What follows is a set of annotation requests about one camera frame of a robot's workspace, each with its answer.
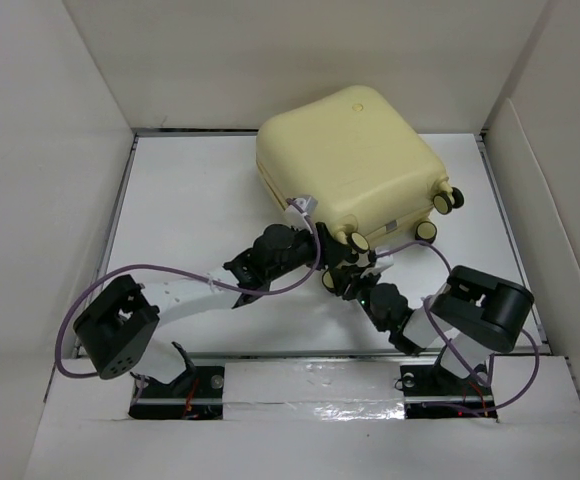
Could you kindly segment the yellow hard-shell suitcase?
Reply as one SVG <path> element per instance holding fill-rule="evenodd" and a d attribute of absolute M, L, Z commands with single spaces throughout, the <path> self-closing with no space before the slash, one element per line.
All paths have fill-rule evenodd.
<path fill-rule="evenodd" d="M 374 262 L 374 248 L 407 231 L 434 243 L 431 212 L 447 215 L 464 204 L 439 156 L 367 86 L 346 87 L 267 120 L 256 136 L 256 166 L 282 210 L 288 198 L 310 195 L 318 201 L 310 216 L 315 224 L 323 222 L 332 236 L 362 235 L 369 250 L 356 262 Z"/>

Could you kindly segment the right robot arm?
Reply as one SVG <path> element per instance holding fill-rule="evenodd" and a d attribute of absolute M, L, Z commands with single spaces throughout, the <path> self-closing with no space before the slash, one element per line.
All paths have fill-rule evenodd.
<path fill-rule="evenodd" d="M 377 331 L 387 332 L 398 351 L 417 356 L 440 339 L 444 347 L 432 368 L 432 381 L 454 393 L 468 379 L 488 386 L 477 373 L 495 353 L 511 352 L 534 305 L 524 286 L 466 266 L 454 267 L 445 283 L 413 309 L 394 284 L 359 267 L 326 273 L 322 283 L 344 300 L 356 301 Z"/>

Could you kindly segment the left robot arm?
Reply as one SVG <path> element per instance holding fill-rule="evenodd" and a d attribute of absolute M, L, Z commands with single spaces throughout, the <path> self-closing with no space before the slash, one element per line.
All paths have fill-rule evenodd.
<path fill-rule="evenodd" d="M 306 229 L 273 224 L 210 275 L 180 273 L 177 281 L 145 286 L 129 274 L 117 276 L 77 317 L 73 329 L 100 379 L 137 374 L 158 327 L 285 293 L 302 282 L 275 291 L 272 283 L 301 267 L 314 272 L 355 261 L 368 250 L 359 233 L 331 236 L 321 222 Z"/>

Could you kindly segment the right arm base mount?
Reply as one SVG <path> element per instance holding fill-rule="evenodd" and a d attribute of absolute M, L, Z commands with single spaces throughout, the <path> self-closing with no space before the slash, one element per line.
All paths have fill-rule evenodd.
<path fill-rule="evenodd" d="M 405 364 L 394 380 L 404 397 L 405 416 L 414 419 L 497 420 L 492 390 L 472 378 L 460 379 L 431 364 Z"/>

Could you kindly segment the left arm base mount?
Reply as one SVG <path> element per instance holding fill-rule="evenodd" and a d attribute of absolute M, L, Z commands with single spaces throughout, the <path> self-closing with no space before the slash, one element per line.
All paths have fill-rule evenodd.
<path fill-rule="evenodd" d="M 169 383 L 132 373 L 135 386 L 128 415 L 134 420 L 222 420 L 225 367 L 198 366 L 179 343 L 172 345 L 184 370 Z"/>

